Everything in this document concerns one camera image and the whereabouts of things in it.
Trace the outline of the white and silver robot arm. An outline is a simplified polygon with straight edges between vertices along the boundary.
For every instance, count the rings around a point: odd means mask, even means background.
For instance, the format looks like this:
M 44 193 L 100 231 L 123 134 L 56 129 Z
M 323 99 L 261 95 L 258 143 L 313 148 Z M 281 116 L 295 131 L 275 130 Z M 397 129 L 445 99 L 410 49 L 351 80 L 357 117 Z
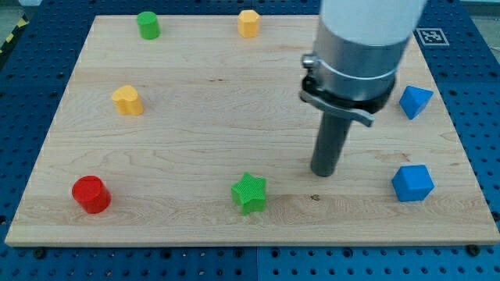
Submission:
M 384 106 L 425 0 L 323 0 L 300 98 L 371 126 Z

